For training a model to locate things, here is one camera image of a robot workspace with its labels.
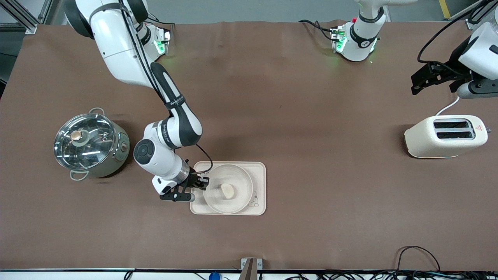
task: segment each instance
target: white toaster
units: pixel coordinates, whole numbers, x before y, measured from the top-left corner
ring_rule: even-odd
[[[408,152],[418,158],[455,157],[488,140],[483,121],[470,115],[428,117],[404,136]]]

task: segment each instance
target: blue object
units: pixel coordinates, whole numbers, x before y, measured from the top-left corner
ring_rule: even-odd
[[[220,280],[221,276],[218,272],[213,272],[209,274],[209,280]]]

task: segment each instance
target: white cable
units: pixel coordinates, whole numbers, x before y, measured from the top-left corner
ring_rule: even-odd
[[[460,100],[460,96],[457,96],[457,99],[455,101],[453,101],[453,103],[451,103],[450,105],[448,105],[448,106],[442,108],[441,110],[439,110],[439,112],[437,112],[436,116],[439,116],[442,112],[444,112],[444,110],[446,110],[449,107],[455,105],[459,100]]]

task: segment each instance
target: white tray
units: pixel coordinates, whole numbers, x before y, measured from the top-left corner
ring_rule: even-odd
[[[209,161],[200,161],[194,165],[195,170],[208,169]],[[249,204],[241,211],[230,215],[259,216],[266,210],[266,166],[258,161],[213,161],[213,168],[223,165],[233,164],[244,169],[251,176],[253,184],[252,198]],[[202,174],[209,177],[209,172]],[[211,209],[204,199],[203,191],[192,188],[191,193],[195,195],[195,200],[190,203],[190,211],[196,215],[224,215]]]

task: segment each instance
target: lid knob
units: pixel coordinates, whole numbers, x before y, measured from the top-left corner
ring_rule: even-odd
[[[78,141],[79,139],[81,139],[81,137],[83,137],[83,134],[79,130],[76,130],[75,132],[71,133],[71,140],[73,141]]]

